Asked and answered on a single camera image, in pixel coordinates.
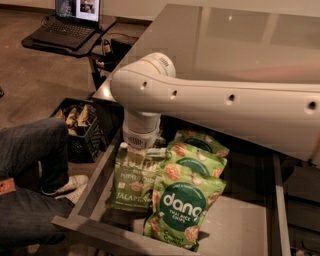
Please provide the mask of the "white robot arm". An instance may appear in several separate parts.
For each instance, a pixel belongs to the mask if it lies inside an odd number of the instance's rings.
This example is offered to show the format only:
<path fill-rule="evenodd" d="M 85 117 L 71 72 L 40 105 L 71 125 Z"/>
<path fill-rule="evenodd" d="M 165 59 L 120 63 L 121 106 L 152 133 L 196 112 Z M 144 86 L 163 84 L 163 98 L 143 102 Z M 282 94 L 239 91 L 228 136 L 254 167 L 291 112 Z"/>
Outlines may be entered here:
<path fill-rule="evenodd" d="M 320 162 L 317 85 L 184 80 L 170 58 L 149 54 L 112 74 L 115 101 L 132 114 L 176 117 L 283 154 Z"/>

